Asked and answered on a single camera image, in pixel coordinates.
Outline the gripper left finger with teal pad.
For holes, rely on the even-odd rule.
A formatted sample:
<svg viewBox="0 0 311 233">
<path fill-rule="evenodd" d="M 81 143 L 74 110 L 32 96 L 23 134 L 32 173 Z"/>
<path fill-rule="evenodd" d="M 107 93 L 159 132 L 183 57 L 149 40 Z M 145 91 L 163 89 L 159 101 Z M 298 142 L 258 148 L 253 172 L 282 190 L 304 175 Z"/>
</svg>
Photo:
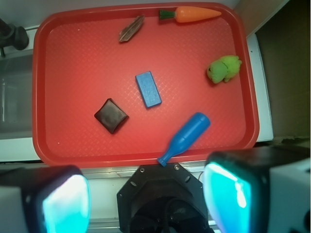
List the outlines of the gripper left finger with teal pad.
<svg viewBox="0 0 311 233">
<path fill-rule="evenodd" d="M 91 197 L 76 166 L 1 169 L 2 233 L 86 233 Z"/>
</svg>

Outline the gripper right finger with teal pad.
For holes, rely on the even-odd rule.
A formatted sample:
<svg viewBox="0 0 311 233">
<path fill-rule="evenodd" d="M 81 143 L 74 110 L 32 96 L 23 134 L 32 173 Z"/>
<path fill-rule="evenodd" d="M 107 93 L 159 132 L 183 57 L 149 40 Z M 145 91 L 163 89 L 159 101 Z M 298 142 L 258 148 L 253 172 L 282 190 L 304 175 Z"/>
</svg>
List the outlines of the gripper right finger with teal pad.
<svg viewBox="0 0 311 233">
<path fill-rule="evenodd" d="M 207 209 L 223 233 L 308 233 L 310 171 L 304 147 L 213 152 L 203 172 Z"/>
</svg>

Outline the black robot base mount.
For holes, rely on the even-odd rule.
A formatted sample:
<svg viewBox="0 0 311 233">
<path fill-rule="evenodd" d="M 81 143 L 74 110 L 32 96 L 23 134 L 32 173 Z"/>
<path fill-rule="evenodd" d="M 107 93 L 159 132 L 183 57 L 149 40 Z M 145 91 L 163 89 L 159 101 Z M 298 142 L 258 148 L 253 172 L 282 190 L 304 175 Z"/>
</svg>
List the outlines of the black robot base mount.
<svg viewBox="0 0 311 233">
<path fill-rule="evenodd" d="M 180 164 L 140 166 L 117 193 L 123 233 L 212 233 L 203 184 Z"/>
</svg>

